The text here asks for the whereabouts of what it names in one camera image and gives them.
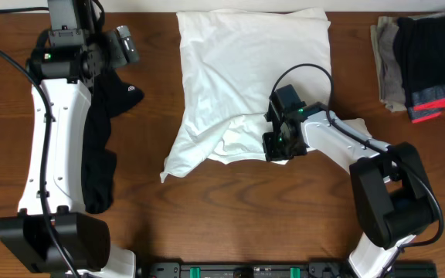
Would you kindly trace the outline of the white t-shirt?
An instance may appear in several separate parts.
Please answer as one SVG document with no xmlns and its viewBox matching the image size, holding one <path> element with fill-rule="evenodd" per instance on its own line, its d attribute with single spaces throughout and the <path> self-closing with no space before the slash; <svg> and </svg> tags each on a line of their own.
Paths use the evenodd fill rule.
<svg viewBox="0 0 445 278">
<path fill-rule="evenodd" d="M 185 111 L 161 179 L 183 178 L 206 159 L 263 160 L 274 86 L 293 86 L 309 104 L 328 102 L 330 22 L 322 8 L 179 12 L 177 20 Z"/>
</svg>

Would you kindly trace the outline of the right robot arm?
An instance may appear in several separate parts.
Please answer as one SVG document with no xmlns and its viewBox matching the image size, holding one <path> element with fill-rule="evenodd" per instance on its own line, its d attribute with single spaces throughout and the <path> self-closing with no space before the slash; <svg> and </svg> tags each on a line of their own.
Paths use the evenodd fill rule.
<svg viewBox="0 0 445 278">
<path fill-rule="evenodd" d="M 348 258 L 357 277 L 384 277 L 405 249 L 435 243 L 443 213 L 418 151 L 355 129 L 323 104 L 298 111 L 304 143 L 350 176 L 363 234 Z"/>
</svg>

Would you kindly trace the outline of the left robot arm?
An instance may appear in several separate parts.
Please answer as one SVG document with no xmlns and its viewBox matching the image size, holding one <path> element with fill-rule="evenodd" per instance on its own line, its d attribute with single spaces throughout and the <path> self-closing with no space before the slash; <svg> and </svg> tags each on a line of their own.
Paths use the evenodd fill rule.
<svg viewBox="0 0 445 278">
<path fill-rule="evenodd" d="M 107 123 L 143 94 L 117 68 L 139 59 L 130 30 L 62 25 L 42 33 L 23 73 L 32 83 L 29 173 L 17 213 L 0 218 L 0 241 L 31 273 L 135 277 L 136 255 L 115 246 L 106 222 L 87 208 L 88 161 L 109 171 Z"/>
</svg>

